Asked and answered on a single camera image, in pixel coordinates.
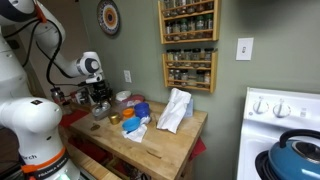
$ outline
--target butcher block table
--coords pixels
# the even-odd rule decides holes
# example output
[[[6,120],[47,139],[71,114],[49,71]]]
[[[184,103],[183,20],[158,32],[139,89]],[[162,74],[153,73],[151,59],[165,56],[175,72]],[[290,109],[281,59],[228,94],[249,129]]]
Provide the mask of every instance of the butcher block table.
[[[146,102],[150,105],[152,121],[147,125],[148,130],[142,143],[123,137],[121,134],[123,121],[112,125],[107,117],[96,121],[92,114],[73,123],[70,129],[150,175],[153,179],[180,179],[208,114],[194,110],[193,117],[184,118],[177,133],[174,134],[156,128],[156,123],[166,104]],[[100,128],[91,131],[94,124],[100,125]]]

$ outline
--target wooden spice rack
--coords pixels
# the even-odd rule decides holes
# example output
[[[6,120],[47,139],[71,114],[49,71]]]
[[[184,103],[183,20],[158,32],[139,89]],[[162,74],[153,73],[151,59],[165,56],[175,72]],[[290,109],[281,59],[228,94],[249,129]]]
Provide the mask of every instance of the wooden spice rack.
[[[213,93],[215,88],[216,88],[216,79],[217,79],[217,57],[218,57],[218,51],[215,51],[211,55],[211,61],[206,61],[206,60],[179,60],[179,61],[169,61],[167,59],[167,54],[162,54],[162,65],[163,65],[163,74],[164,74],[164,85],[165,87],[176,87],[176,88],[184,88],[184,89],[195,89],[195,90],[202,90],[202,91],[209,91],[210,93]],[[205,67],[198,67],[194,68],[193,66],[169,66],[168,63],[211,63],[211,66],[209,68]],[[188,70],[204,70],[204,71],[210,71],[211,77],[210,77],[210,83],[204,83],[204,82],[195,82],[197,85],[205,85],[207,87],[197,87],[197,86],[182,86],[182,85],[177,85],[177,84],[172,84],[174,82],[186,82],[188,81],[183,81],[183,80],[169,80],[169,70],[170,69],[188,69]]]
[[[183,15],[177,15],[174,17],[164,17],[163,12],[170,11],[170,10],[176,10],[184,7],[189,6],[196,6],[200,4],[207,4],[207,3],[214,3],[213,10],[205,10],[202,12],[194,12],[192,14],[183,14]],[[185,6],[178,6],[176,8],[168,8],[165,9],[165,5],[163,2],[158,1],[158,12],[159,12],[159,25],[160,25],[160,38],[161,38],[161,44],[173,44],[173,43],[186,43],[186,42],[203,42],[203,41],[217,41],[219,39],[219,29],[220,29],[220,0],[202,0],[197,3],[188,4]],[[181,32],[181,33],[170,33],[166,34],[166,22],[173,22],[175,20],[179,20],[182,18],[190,18],[190,17],[196,17],[199,15],[205,15],[205,14],[212,14],[213,17],[213,29],[206,29],[206,30],[197,30],[197,31],[187,31],[187,32]],[[185,40],[170,40],[168,41],[166,37],[168,36],[176,36],[176,35],[184,35],[186,33],[208,33],[211,37],[210,38],[193,38],[193,39],[185,39]]]

